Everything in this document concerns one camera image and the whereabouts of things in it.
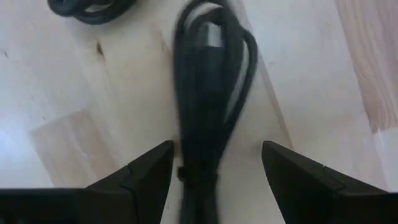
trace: coiled cable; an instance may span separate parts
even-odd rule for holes
[[[100,25],[123,15],[136,0],[47,0],[50,9],[59,16],[73,16],[80,22]],[[91,6],[100,7],[88,11]]]
[[[212,39],[211,30],[218,30],[220,37]],[[243,65],[245,56],[247,66]],[[180,224],[218,223],[217,170],[256,64],[256,41],[226,0],[187,4],[174,38],[174,86],[183,157],[178,177],[184,183]],[[240,78],[242,68],[244,78]]]

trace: wooden table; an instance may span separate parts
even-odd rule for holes
[[[90,27],[46,1],[1,1],[0,187],[85,187],[178,141],[171,43],[185,2],[140,0]],[[260,57],[221,165],[223,223],[283,223],[263,140],[398,190],[398,2],[233,6]],[[162,223],[176,223],[180,187],[173,176]]]

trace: black cable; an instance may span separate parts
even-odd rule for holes
[[[78,19],[90,25],[100,25],[123,15],[136,0],[47,0],[50,9],[59,16]],[[97,11],[87,11],[93,5],[102,6]]]
[[[203,4],[218,5],[192,21]],[[222,46],[198,46],[203,26],[221,29]],[[233,108],[228,103],[236,88],[247,45],[249,63]],[[182,11],[174,39],[174,85],[180,119],[184,183],[180,224],[218,223],[217,170],[228,139],[248,95],[257,64],[254,37],[241,25],[226,0],[193,0]]]

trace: wood grain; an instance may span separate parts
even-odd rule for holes
[[[0,2],[1,187],[52,187],[29,131],[91,99],[73,41],[45,2]]]
[[[386,176],[386,183],[390,192],[398,191],[398,128],[390,128],[380,131],[374,135],[377,149],[382,161],[382,166]]]
[[[372,131],[398,124],[398,2],[336,0]]]
[[[232,6],[234,7],[234,10],[236,12],[237,17],[239,18],[241,25],[248,31],[253,32],[253,28],[249,21],[248,14],[245,10],[243,1],[242,0],[232,1]],[[294,146],[289,136],[289,130],[287,129],[284,116],[282,114],[282,111],[280,110],[280,105],[275,95],[274,86],[271,82],[271,79],[269,78],[267,67],[264,62],[264,57],[262,56],[261,52],[258,53],[257,71],[259,72],[262,78],[262,82],[264,84],[264,87],[266,88],[266,92],[269,96],[269,100],[271,101],[272,108],[274,109],[275,115],[278,118],[279,126],[284,134],[284,138],[287,141],[286,146],[289,149],[293,150]]]
[[[55,187],[87,187],[120,168],[87,111],[46,124],[31,139]]]
[[[243,1],[296,151],[386,188],[333,1]]]

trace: black cord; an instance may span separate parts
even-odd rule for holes
[[[206,3],[218,5],[189,24],[192,12]],[[222,47],[198,47],[202,27],[220,27]],[[244,58],[249,63],[243,85],[228,112]],[[248,95],[257,64],[254,37],[241,25],[226,0],[193,0],[181,13],[174,39],[174,85],[180,119],[184,183],[180,224],[218,223],[217,170],[228,139]]]
[[[73,16],[80,22],[100,25],[123,15],[136,0],[47,0],[50,9],[59,16]],[[98,11],[86,11],[90,6],[103,6]]]

